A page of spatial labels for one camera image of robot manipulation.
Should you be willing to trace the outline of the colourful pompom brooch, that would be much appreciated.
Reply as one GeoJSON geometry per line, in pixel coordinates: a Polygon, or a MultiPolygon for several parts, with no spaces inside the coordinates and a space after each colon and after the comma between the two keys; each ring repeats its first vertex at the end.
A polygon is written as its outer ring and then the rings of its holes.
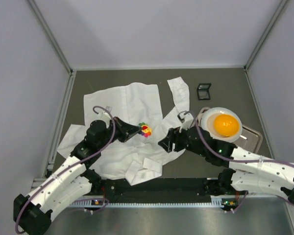
{"type": "Polygon", "coordinates": [[[141,130],[139,132],[139,134],[141,136],[143,136],[145,138],[148,138],[149,136],[151,136],[152,128],[148,124],[141,122],[141,123],[139,123],[139,126],[141,127],[141,130]]]}

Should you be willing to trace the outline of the white shirt garment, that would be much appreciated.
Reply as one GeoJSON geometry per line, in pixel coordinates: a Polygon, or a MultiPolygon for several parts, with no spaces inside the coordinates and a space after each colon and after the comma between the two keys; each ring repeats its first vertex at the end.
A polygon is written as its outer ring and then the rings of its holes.
{"type": "Polygon", "coordinates": [[[122,121],[139,125],[147,124],[151,135],[140,134],[125,143],[115,141],[102,151],[100,158],[91,166],[102,178],[117,180],[125,178],[130,185],[137,185],[162,176],[163,165],[174,161],[184,151],[167,153],[158,142],[170,128],[180,126],[178,114],[190,108],[189,86],[181,77],[167,81],[171,90],[169,100],[173,109],[164,117],[157,85],[131,83],[113,87],[84,96],[84,125],[72,124],[60,142],[57,152],[68,157],[82,141],[92,121],[99,118],[93,107],[111,107],[111,114],[122,121]]]}

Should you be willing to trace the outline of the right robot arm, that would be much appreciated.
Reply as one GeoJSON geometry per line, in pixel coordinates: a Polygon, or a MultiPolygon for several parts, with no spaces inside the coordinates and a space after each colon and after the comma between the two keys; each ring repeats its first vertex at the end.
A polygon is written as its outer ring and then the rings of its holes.
{"type": "Polygon", "coordinates": [[[279,163],[233,143],[214,139],[202,128],[171,128],[158,142],[166,152],[187,150],[224,170],[204,184],[210,195],[272,194],[294,205],[294,164],[279,163]]]}

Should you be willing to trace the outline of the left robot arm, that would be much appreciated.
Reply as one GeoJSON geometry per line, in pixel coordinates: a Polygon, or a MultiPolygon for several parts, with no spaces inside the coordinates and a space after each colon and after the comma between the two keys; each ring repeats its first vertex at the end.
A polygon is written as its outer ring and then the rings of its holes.
{"type": "Polygon", "coordinates": [[[102,192],[101,177],[90,167],[109,144],[127,142],[140,131],[140,126],[128,124],[118,117],[109,122],[93,121],[84,139],[53,175],[28,195],[19,194],[14,199],[16,233],[42,235],[72,202],[90,192],[102,192]]]}

